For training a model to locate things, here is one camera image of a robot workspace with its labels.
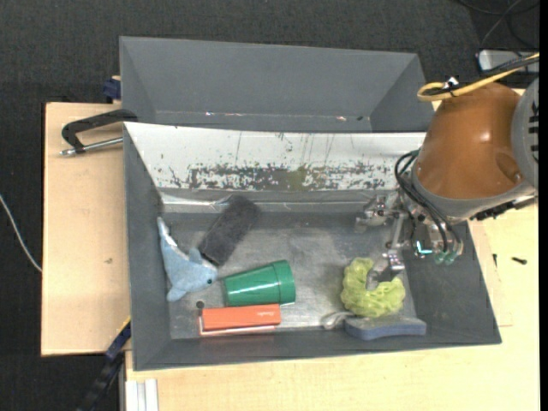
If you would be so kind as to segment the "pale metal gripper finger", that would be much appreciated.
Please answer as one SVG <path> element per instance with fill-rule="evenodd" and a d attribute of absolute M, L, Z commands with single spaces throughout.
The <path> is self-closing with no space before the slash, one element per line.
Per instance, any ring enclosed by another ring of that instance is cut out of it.
<path fill-rule="evenodd" d="M 378 285 L 388 280 L 388 261 L 380 257 L 373 262 L 373 266 L 366 275 L 366 289 L 375 290 Z"/>
<path fill-rule="evenodd" d="M 405 264 L 400 253 L 387 253 L 386 260 L 387 266 L 384 268 L 384 280 L 389 282 L 404 272 Z"/>

